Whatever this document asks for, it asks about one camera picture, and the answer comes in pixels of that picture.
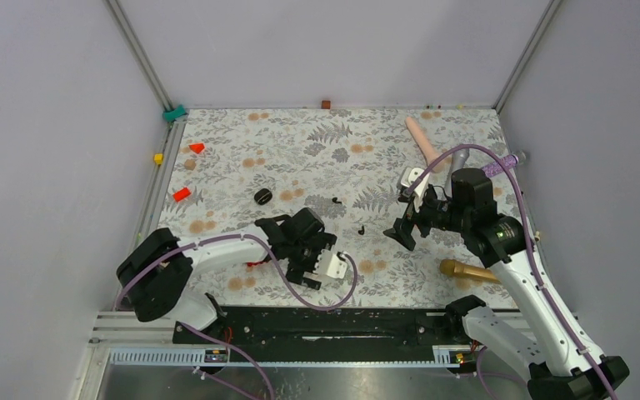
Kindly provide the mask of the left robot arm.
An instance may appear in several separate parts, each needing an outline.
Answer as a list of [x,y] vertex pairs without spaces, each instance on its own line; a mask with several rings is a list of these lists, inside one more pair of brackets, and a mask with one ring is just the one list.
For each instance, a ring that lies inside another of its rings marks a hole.
[[288,288],[318,290],[321,278],[342,279],[348,270],[348,257],[336,242],[308,207],[197,239],[158,228],[117,267],[117,302],[126,302],[141,323],[171,318],[213,343],[225,331],[223,311],[213,296],[191,291],[191,278],[238,264],[271,263]]

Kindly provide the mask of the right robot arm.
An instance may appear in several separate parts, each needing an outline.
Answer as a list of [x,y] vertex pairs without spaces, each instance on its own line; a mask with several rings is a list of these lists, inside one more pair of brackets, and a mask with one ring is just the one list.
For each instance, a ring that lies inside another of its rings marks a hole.
[[492,181],[483,170],[453,172],[452,191],[444,199],[420,168],[406,169],[398,187],[407,208],[385,235],[412,251],[415,229],[424,238],[433,229],[458,233],[467,250],[507,289],[532,332],[525,336],[479,297],[469,295],[446,307],[449,339],[472,339],[486,346],[519,373],[533,399],[613,395],[629,377],[628,365],[620,356],[606,355],[585,333],[553,289],[523,224],[498,211]]

